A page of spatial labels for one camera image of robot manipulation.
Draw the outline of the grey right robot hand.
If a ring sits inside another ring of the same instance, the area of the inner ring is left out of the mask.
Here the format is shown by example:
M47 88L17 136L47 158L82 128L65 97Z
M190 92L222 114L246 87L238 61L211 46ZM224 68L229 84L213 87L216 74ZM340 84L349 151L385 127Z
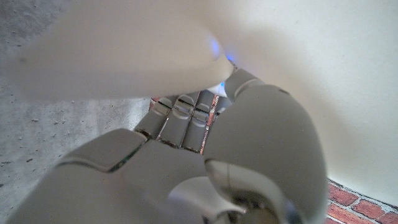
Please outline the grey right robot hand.
M133 130L67 154L9 223L323 223L328 187L311 117L238 69L208 91L161 98Z

